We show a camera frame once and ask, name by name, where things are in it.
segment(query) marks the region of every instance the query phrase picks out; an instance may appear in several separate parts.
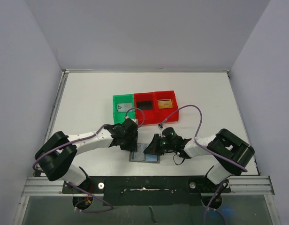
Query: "plastic bin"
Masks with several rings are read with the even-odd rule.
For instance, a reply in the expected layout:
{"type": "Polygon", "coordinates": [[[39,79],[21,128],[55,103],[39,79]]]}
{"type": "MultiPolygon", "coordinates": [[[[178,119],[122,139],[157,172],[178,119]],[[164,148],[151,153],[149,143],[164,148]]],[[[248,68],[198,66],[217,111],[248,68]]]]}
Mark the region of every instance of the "plastic bin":
{"type": "MultiPolygon", "coordinates": [[[[128,95],[113,95],[113,119],[114,123],[123,123],[125,120],[126,111],[134,107],[133,94],[128,95]]],[[[131,119],[135,119],[135,110],[128,112],[131,119]]]]}
{"type": "MultiPolygon", "coordinates": [[[[149,93],[134,94],[134,105],[144,111],[144,124],[161,123],[169,114],[178,109],[178,104],[173,90],[156,91],[149,93]]],[[[141,124],[143,121],[142,113],[136,110],[136,119],[141,124]]],[[[179,112],[171,116],[167,122],[179,120],[179,112]]]]}
{"type": "MultiPolygon", "coordinates": [[[[158,118],[158,123],[161,123],[166,117],[168,117],[172,112],[178,109],[178,104],[173,90],[168,91],[156,91],[154,92],[154,98],[157,102],[156,115],[158,118]],[[160,108],[158,101],[170,99],[172,107],[171,108],[160,108]]],[[[179,112],[173,114],[167,122],[173,122],[179,120],[179,112]]]]}
{"type": "MultiPolygon", "coordinates": [[[[144,124],[154,124],[157,121],[156,101],[154,101],[154,92],[134,94],[134,105],[144,111],[144,124]]],[[[140,111],[135,112],[138,124],[143,122],[143,115],[140,111]]]]}

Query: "small card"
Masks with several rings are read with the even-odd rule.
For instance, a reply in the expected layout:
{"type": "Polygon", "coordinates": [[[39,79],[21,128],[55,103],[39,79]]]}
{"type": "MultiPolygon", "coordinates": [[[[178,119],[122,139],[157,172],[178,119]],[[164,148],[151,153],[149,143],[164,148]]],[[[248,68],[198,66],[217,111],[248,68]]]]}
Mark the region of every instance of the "small card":
{"type": "Polygon", "coordinates": [[[171,99],[158,100],[158,108],[160,109],[173,108],[172,100],[171,99]]]}
{"type": "Polygon", "coordinates": [[[129,103],[119,103],[117,104],[117,111],[118,112],[126,112],[128,111],[130,108],[132,108],[132,102],[129,103]]]}

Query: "glass panel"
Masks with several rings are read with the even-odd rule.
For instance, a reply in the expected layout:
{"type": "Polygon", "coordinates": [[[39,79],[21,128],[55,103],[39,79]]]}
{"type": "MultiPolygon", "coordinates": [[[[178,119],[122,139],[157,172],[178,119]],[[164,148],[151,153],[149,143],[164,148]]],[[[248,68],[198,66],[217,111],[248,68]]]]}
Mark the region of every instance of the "glass panel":
{"type": "MultiPolygon", "coordinates": [[[[89,210],[105,209],[94,201],[89,210]]],[[[99,214],[74,212],[72,197],[30,197],[23,225],[203,225],[205,208],[189,205],[116,206],[99,214]]],[[[272,225],[263,195],[226,195],[219,209],[228,225],[272,225]]],[[[218,212],[207,214],[206,225],[224,225],[218,212]]]]}

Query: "screw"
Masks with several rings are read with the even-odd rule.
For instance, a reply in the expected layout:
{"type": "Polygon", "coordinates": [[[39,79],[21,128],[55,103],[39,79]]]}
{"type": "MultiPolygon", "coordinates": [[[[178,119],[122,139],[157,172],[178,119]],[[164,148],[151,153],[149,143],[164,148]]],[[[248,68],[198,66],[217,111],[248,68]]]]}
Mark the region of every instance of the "screw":
{"type": "Polygon", "coordinates": [[[196,188],[196,183],[195,182],[191,182],[190,183],[190,188],[191,189],[195,189],[196,188]]]}
{"type": "Polygon", "coordinates": [[[103,190],[103,189],[104,189],[104,186],[105,186],[104,183],[101,182],[101,183],[99,183],[98,188],[99,188],[100,190],[103,190]]]}

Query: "black mounting plate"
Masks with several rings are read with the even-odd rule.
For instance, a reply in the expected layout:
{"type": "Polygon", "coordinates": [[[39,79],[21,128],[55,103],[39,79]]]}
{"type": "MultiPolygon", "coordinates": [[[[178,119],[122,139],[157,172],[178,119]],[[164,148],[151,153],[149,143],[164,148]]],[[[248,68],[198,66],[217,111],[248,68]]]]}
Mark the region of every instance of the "black mounting plate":
{"type": "MultiPolygon", "coordinates": [[[[112,205],[201,205],[201,194],[213,194],[217,185],[203,176],[93,176],[93,194],[104,193],[104,200],[112,205]],[[104,183],[103,190],[98,188],[104,183]],[[190,188],[194,182],[196,188],[190,188]]],[[[226,188],[223,193],[230,193],[226,188]]],[[[67,183],[62,193],[79,194],[67,183]]]]}

